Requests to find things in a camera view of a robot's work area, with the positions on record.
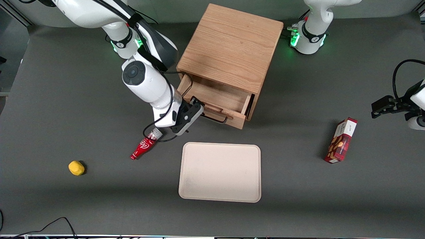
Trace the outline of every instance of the metal handle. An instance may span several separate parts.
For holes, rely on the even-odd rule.
[[[221,124],[221,125],[223,125],[223,124],[225,124],[225,123],[227,122],[227,116],[226,116],[226,118],[224,118],[224,120],[223,120],[223,121],[220,121],[220,120],[217,120],[217,119],[213,119],[213,118],[211,118],[211,117],[208,117],[208,116],[206,116],[204,113],[202,113],[202,114],[201,114],[201,116],[203,116],[203,117],[205,117],[205,118],[207,118],[207,119],[209,119],[209,120],[212,120],[212,121],[214,121],[214,122],[216,122],[216,123],[218,123],[218,124]]]

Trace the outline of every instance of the cable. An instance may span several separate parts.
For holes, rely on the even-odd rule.
[[[164,76],[164,74],[179,74],[179,73],[181,73],[181,74],[186,74],[185,72],[183,72],[183,71],[170,71],[170,72],[166,72],[166,71],[160,71],[160,70],[158,70],[161,74],[162,74],[162,76],[165,78],[165,80],[167,81],[167,84],[168,84],[168,86],[170,87],[170,90],[172,89],[171,88],[171,84],[170,84],[170,82],[168,81],[168,79]],[[183,96],[185,96],[186,95],[186,93],[192,88],[192,86],[193,86],[193,80],[192,80],[192,77],[189,75],[189,74],[187,74],[188,76],[189,76],[189,78],[190,78],[190,86],[184,91],[184,93],[181,95],[181,97],[183,97]],[[157,119],[157,120],[155,120],[154,122],[152,122],[152,123],[150,123],[150,124],[148,124],[144,129],[143,129],[143,136],[145,137],[145,138],[148,138],[148,139],[150,139],[150,140],[152,140],[152,141],[156,141],[156,142],[168,142],[168,141],[171,141],[171,140],[173,140],[173,139],[175,139],[176,137],[177,137],[177,135],[175,135],[174,137],[172,137],[172,138],[170,138],[170,139],[165,139],[165,140],[155,140],[155,139],[151,139],[151,138],[149,138],[147,135],[146,135],[146,130],[149,128],[149,127],[151,127],[152,125],[154,125],[155,123],[157,123],[158,121],[160,121],[161,119],[163,119],[167,114],[168,114],[168,112],[170,111],[170,109],[171,109],[171,104],[173,103],[173,93],[172,93],[172,90],[171,90],[171,102],[170,102],[170,106],[168,107],[168,110],[167,110],[167,112],[163,115],[163,117],[160,117],[159,119]]]
[[[304,12],[303,15],[301,15],[301,17],[299,19],[302,19],[305,15],[307,15],[307,13],[310,11],[310,9],[308,9],[306,12]]]
[[[1,225],[0,225],[0,231],[3,229],[3,211],[0,209],[0,215],[1,215]]]
[[[156,24],[159,24],[155,19],[153,19],[153,18],[151,18],[151,17],[149,17],[148,15],[146,15],[146,14],[144,14],[143,12],[140,12],[140,11],[137,11],[136,9],[134,9],[134,8],[132,8],[132,7],[130,7],[133,11],[135,11],[135,12],[138,12],[138,13],[140,13],[140,14],[142,14],[143,16],[145,16],[145,17],[147,17],[147,18],[149,18],[149,19],[151,19],[152,21],[154,21]]]
[[[22,1],[22,0],[18,0],[18,1],[20,1],[21,3],[25,3],[25,4],[35,2],[35,0],[29,0],[29,1]]]
[[[55,223],[56,221],[58,221],[58,220],[60,220],[60,219],[62,219],[62,218],[66,220],[66,222],[67,222],[67,223],[68,223],[68,225],[69,225],[69,228],[71,228],[71,232],[72,232],[72,235],[74,236],[74,239],[77,239],[77,234],[75,233],[74,228],[72,228],[72,225],[71,225],[71,223],[68,221],[68,218],[66,218],[66,217],[64,217],[64,216],[62,216],[62,217],[60,217],[60,218],[58,218],[58,219],[56,219],[56,220],[52,221],[51,223],[47,224],[47,225],[46,225],[45,227],[43,227],[43,229],[41,229],[41,230],[34,230],[34,231],[25,232],[25,233],[22,233],[22,234],[16,235],[16,236],[14,236],[14,237],[11,237],[10,239],[17,239],[17,238],[19,238],[20,236],[23,236],[23,235],[26,235],[26,234],[30,234],[30,233],[42,232],[42,231],[43,231],[44,229],[46,229],[48,226],[50,226],[51,224]]]
[[[186,74],[189,77],[189,79],[190,79],[190,86],[183,92],[183,94],[181,94],[182,97],[185,96],[188,93],[188,91],[193,86],[192,76],[190,74],[184,72],[184,71],[163,71],[162,73],[164,73],[164,74]]]
[[[407,59],[407,60],[404,60],[404,61],[400,62],[397,65],[397,67],[394,69],[394,73],[393,73],[393,93],[394,93],[394,97],[396,98],[397,102],[400,104],[400,106],[402,108],[403,108],[403,105],[401,103],[400,98],[398,97],[397,89],[396,89],[396,76],[397,76],[397,72],[398,72],[400,66],[402,66],[406,62],[415,62],[415,63],[419,63],[419,64],[422,64],[422,65],[425,65],[425,61],[416,60],[416,59]]]

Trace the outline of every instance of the green led light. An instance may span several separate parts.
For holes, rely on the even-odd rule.
[[[298,43],[298,39],[300,38],[300,34],[299,33],[297,33],[297,34],[295,34],[293,37],[292,37],[292,39],[291,39],[291,45],[293,46],[293,47],[295,47],[296,45],[297,45],[297,43]]]
[[[323,36],[322,43],[320,43],[320,46],[323,46],[323,43],[325,42],[325,38],[326,38],[326,34]]]
[[[111,44],[111,45],[112,45],[112,47],[113,47],[113,51],[114,51],[114,52],[116,52],[115,46],[113,45],[112,41],[111,41],[111,43],[110,43],[110,44]]]
[[[142,40],[134,39],[134,42],[136,43],[136,45],[137,45],[138,48],[140,48],[140,46],[143,45]]]

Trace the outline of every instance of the open drawer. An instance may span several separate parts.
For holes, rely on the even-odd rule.
[[[204,113],[207,117],[217,121],[226,120],[227,125],[242,129],[254,95],[199,76],[191,76],[193,85],[183,99],[189,102],[195,96],[205,104]],[[177,90],[183,94],[189,87],[190,77],[185,74]]]

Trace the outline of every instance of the red bottle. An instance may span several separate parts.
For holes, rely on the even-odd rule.
[[[152,132],[150,132],[147,135],[147,138],[144,138],[140,144],[137,146],[137,149],[133,152],[133,154],[130,156],[132,160],[136,160],[140,155],[144,154],[145,152],[149,151],[149,149],[155,144],[155,140],[162,137],[162,133],[157,129],[154,128]]]

